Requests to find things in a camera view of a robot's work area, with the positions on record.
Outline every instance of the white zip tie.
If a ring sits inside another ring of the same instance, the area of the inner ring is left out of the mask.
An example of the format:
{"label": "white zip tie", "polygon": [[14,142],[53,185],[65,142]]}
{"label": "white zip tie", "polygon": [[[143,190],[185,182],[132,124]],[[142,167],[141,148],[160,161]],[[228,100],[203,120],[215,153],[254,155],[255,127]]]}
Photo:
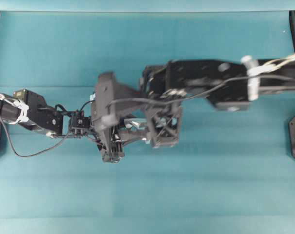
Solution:
{"label": "white zip tie", "polygon": [[16,119],[14,122],[10,122],[9,124],[17,124],[17,123],[22,123],[22,122],[27,122],[29,121],[29,118],[27,117],[27,111],[29,109],[29,106],[26,105],[22,100],[17,99],[14,100],[13,102],[9,101],[6,96],[2,93],[0,93],[0,100],[5,101],[9,103],[10,105],[17,107],[21,109],[19,117]]}
{"label": "white zip tie", "polygon": [[9,124],[17,124],[17,123],[23,123],[29,121],[29,118],[27,117],[27,110],[29,109],[29,106],[26,105],[22,100],[17,100],[13,102],[13,105],[19,109],[21,109],[20,115],[17,118],[16,121],[11,122]]}

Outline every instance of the teal background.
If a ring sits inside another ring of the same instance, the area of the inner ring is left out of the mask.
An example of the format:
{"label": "teal background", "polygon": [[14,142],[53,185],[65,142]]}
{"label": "teal background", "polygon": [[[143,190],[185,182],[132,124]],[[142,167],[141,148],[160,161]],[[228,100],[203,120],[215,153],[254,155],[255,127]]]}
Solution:
{"label": "teal background", "polygon": [[295,10],[295,0],[0,0],[2,11],[238,12]]}
{"label": "teal background", "polygon": [[[2,12],[0,91],[28,88],[79,108],[97,76],[137,87],[146,65],[170,59],[256,58],[293,52],[287,11],[245,13]],[[262,96],[247,112],[183,104],[180,142],[125,147],[104,164],[97,147],[67,140],[18,158],[0,155],[0,233],[295,233],[295,160],[287,121],[295,94]],[[10,126],[22,154],[55,144]]]}

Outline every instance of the white cable tie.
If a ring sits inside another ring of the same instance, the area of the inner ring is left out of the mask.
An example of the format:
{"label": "white cable tie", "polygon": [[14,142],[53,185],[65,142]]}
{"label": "white cable tie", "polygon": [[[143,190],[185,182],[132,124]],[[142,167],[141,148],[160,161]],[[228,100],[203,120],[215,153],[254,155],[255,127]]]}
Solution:
{"label": "white cable tie", "polygon": [[20,115],[17,118],[16,121],[11,122],[9,124],[17,124],[17,123],[23,123],[29,121],[29,118],[27,117],[27,111],[29,109],[29,106],[26,105],[22,100],[17,100],[13,102],[13,105],[19,109],[21,109]]}
{"label": "white cable tie", "polygon": [[274,64],[269,64],[269,65],[263,65],[263,66],[257,66],[253,67],[247,70],[247,75],[249,77],[254,77],[257,76],[261,73],[267,73],[275,69]]}

